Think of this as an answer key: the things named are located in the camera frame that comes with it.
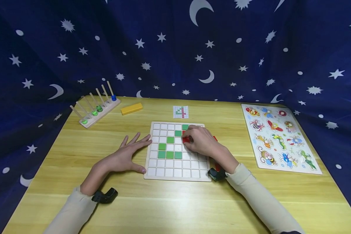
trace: sleeve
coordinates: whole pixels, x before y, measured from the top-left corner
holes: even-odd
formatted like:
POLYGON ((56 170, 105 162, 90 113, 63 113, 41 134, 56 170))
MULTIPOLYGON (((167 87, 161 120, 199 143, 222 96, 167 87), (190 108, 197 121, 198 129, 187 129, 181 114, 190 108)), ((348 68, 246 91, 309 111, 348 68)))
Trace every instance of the sleeve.
POLYGON ((256 215, 268 227, 271 233, 305 233, 291 214, 262 186, 251 172, 239 164, 234 174, 226 173, 227 181, 244 196, 256 215))
POLYGON ((97 205, 91 199, 92 197, 80 192, 80 187, 74 188, 43 234, 78 234, 97 205))

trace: wooden puzzle board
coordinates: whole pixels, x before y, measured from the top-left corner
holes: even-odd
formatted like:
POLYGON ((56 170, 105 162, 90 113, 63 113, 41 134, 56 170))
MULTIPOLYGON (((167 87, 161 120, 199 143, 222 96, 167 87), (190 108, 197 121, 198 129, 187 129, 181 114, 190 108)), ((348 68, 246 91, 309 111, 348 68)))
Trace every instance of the wooden puzzle board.
POLYGON ((210 182, 209 157, 190 151, 182 142, 183 131, 199 123, 152 122, 144 179, 210 182))
POLYGON ((322 174, 288 108, 242 104, 257 167, 322 174))

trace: table surface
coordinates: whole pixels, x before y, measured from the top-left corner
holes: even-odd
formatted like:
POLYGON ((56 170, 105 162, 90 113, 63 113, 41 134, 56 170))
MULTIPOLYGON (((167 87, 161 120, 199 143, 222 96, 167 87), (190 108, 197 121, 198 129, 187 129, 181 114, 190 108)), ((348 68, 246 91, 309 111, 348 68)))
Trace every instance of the table surface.
MULTIPOLYGON (((75 113, 70 114, 3 233, 42 233, 94 163, 114 152, 125 135, 132 138, 141 132, 145 136, 152 121, 164 121, 205 124, 306 233, 351 234, 351 208, 313 147, 323 175, 257 168, 240 103, 120 99, 116 109, 88 130, 78 123, 75 113), (121 115, 121 108, 138 102, 143 110, 121 115), (173 106, 188 106, 190 118, 173 119, 173 106)), ((81 105, 87 108, 84 101, 81 105)), ((141 149, 133 161, 145 165, 146 152, 141 149)), ((225 180, 145 180, 141 174, 126 172, 111 175, 102 190, 110 187, 117 189, 119 196, 112 204, 100 204, 81 233, 268 232, 225 180)))

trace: dark blue backdrop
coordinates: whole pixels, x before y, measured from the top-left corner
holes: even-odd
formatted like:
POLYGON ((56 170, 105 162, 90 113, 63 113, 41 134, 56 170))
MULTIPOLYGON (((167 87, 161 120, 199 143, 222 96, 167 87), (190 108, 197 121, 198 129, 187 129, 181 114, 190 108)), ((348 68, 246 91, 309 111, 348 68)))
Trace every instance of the dark blue backdrop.
POLYGON ((68 106, 105 79, 118 96, 279 101, 351 205, 351 0, 0 0, 0 232, 68 106))

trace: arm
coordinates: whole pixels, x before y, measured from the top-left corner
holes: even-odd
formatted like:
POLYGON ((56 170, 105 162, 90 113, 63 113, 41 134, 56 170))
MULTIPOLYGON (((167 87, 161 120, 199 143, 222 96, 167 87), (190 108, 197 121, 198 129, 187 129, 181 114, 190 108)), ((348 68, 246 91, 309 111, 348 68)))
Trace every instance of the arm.
POLYGON ((127 143, 128 136, 125 136, 116 152, 100 160, 91 168, 84 182, 80 187, 73 190, 65 205, 44 231, 44 234, 79 233, 97 205, 96 202, 91 200, 92 196, 109 172, 133 170, 142 174, 146 173, 143 166, 132 162, 132 157, 133 153, 151 144, 152 140, 149 140, 150 135, 147 135, 142 140, 137 141, 139 135, 140 133, 137 133, 129 143, 127 143))
POLYGON ((191 143, 185 143, 188 148, 214 158, 224 168, 228 176, 227 181, 243 195, 271 233, 291 231, 305 233, 281 203, 234 158, 226 147, 215 141, 206 128, 190 125, 183 137, 185 136, 191 136, 192 139, 191 143))

